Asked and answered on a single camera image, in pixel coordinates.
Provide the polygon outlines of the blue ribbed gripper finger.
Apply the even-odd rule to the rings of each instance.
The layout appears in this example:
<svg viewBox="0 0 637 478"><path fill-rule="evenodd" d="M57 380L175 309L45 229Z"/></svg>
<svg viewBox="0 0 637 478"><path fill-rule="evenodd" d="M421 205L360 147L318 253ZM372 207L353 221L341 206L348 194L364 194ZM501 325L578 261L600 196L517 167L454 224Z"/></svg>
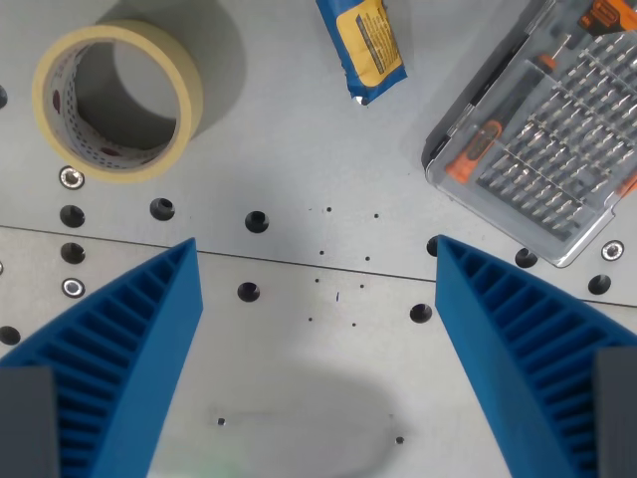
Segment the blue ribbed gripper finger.
<svg viewBox="0 0 637 478"><path fill-rule="evenodd" d="M515 477L636 473L636 336L447 236L435 305Z"/></svg>
<svg viewBox="0 0 637 478"><path fill-rule="evenodd" d="M188 239L82 299L2 357L53 374L63 477L147 475L203 312Z"/></svg>

